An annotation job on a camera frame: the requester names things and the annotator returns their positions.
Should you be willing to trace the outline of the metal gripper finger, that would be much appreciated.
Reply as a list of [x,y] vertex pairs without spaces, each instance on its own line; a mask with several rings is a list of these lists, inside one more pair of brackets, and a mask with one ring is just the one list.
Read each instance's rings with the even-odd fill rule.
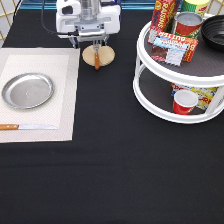
[[73,48],[75,48],[75,49],[80,48],[79,41],[77,40],[76,37],[69,37],[69,41],[71,42]]
[[93,46],[97,47],[98,45],[107,46],[107,40],[94,40],[93,41]]

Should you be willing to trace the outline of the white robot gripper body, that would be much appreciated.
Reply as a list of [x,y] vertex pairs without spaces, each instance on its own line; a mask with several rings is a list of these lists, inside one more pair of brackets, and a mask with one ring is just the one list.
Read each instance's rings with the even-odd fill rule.
[[106,41],[120,31],[121,6],[113,0],[57,0],[56,9],[60,38]]

